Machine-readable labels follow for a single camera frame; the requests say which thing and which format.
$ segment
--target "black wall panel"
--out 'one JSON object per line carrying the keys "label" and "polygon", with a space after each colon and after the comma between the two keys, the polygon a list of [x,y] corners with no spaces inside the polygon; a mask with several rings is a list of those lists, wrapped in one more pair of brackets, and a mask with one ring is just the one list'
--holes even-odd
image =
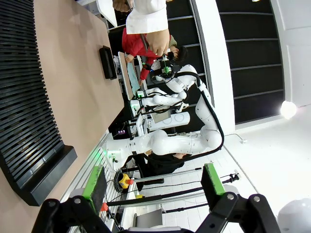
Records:
{"label": "black wall panel", "polygon": [[200,46],[188,47],[188,57],[183,62],[177,62],[180,66],[192,65],[198,74],[204,73],[204,65]]}
{"label": "black wall panel", "polygon": [[283,89],[282,66],[231,72],[233,96]]}
{"label": "black wall panel", "polygon": [[217,0],[219,12],[261,12],[272,13],[269,0]]}
{"label": "black wall panel", "polygon": [[283,91],[234,100],[236,122],[244,123],[278,115],[283,100]]}
{"label": "black wall panel", "polygon": [[283,67],[270,1],[216,2],[231,68],[236,123],[279,114]]}
{"label": "black wall panel", "polygon": [[273,16],[221,15],[226,40],[277,38]]}
{"label": "black wall panel", "polygon": [[189,0],[174,0],[166,3],[167,18],[192,16]]}
{"label": "black wall panel", "polygon": [[188,104],[197,104],[201,96],[201,93],[195,84],[192,87],[190,87],[190,89],[188,90],[188,93],[189,93],[189,98],[186,102]]}
{"label": "black wall panel", "polygon": [[204,126],[204,123],[200,120],[200,118],[195,113],[195,107],[187,108],[183,112],[188,112],[190,115],[190,122],[188,125],[182,125],[175,127],[176,132],[194,132],[201,130],[201,128]]}
{"label": "black wall panel", "polygon": [[278,41],[243,41],[227,43],[231,68],[280,64]]}
{"label": "black wall panel", "polygon": [[43,81],[32,0],[0,0],[0,167],[39,206],[77,155],[64,145]]}
{"label": "black wall panel", "polygon": [[177,44],[180,46],[199,43],[194,18],[171,20],[169,21],[169,30],[170,34],[173,35]]}
{"label": "black wall panel", "polygon": [[207,76],[206,76],[206,74],[199,75],[199,76],[200,76],[201,81],[202,81],[202,82],[204,82],[204,83],[205,83],[205,85],[208,87],[208,84],[207,84],[207,82],[206,82],[206,80],[207,80]]}

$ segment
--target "table surface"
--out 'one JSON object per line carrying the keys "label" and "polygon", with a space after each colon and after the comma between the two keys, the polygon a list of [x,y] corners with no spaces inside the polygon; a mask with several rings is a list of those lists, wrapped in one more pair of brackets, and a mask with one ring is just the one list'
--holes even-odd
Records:
{"label": "table surface", "polygon": [[[35,28],[53,114],[78,158],[48,198],[59,199],[124,107],[118,79],[106,80],[98,50],[110,46],[105,24],[73,0],[36,0]],[[39,207],[28,206],[0,174],[3,232],[30,232]]]}
{"label": "table surface", "polygon": [[125,54],[124,54],[124,52],[118,52],[118,55],[119,55],[119,60],[120,60],[122,77],[123,77],[123,81],[124,81],[125,92],[126,92],[128,100],[131,100],[134,97],[134,95],[133,95],[133,91],[132,91],[130,77],[128,76],[128,72],[127,72],[127,63],[125,61]]}

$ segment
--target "bolt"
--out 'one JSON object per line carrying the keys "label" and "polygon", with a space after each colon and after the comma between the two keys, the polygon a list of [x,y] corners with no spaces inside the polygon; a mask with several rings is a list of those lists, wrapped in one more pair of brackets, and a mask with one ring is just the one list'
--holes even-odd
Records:
{"label": "bolt", "polygon": [[257,196],[254,196],[254,201],[255,201],[255,202],[259,202],[259,201],[260,201],[260,198],[257,197]]}
{"label": "bolt", "polygon": [[233,196],[232,194],[228,194],[227,198],[228,198],[229,200],[233,200],[233,199],[234,199],[234,196]]}
{"label": "bolt", "polygon": [[74,203],[80,204],[80,203],[81,203],[81,200],[80,200],[79,198],[76,198],[76,199],[74,200]]}
{"label": "bolt", "polygon": [[53,207],[53,206],[55,206],[55,202],[54,201],[49,201],[49,207]]}

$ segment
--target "black hair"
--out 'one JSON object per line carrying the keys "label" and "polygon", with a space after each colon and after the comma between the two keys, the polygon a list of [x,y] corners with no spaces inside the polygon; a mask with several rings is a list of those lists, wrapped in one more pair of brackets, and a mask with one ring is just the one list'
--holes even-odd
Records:
{"label": "black hair", "polygon": [[178,56],[176,58],[176,61],[184,61],[188,56],[188,49],[185,46],[176,46],[176,48],[178,49]]}

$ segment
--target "black speaker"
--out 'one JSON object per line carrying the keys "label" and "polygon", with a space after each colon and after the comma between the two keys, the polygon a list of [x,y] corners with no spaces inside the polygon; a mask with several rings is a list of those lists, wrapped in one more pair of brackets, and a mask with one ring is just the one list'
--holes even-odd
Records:
{"label": "black speaker", "polygon": [[117,72],[113,62],[111,49],[109,47],[103,46],[101,49],[99,49],[99,54],[101,56],[106,79],[116,79]]}

